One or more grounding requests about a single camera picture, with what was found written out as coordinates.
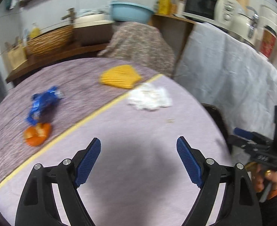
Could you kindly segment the person's right hand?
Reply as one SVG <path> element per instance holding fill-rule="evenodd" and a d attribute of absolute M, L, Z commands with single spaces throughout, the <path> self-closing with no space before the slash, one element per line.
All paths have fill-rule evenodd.
<path fill-rule="evenodd" d="M 272 183 L 272 187 L 271 187 L 272 191 L 277 190 L 277 171 L 264 170 L 260 164 L 257 164 L 256 172 L 252 174 L 252 184 L 253 184 L 254 190 L 257 193 L 260 193 L 262 192 L 262 190 L 264 190 L 265 180 Z"/>

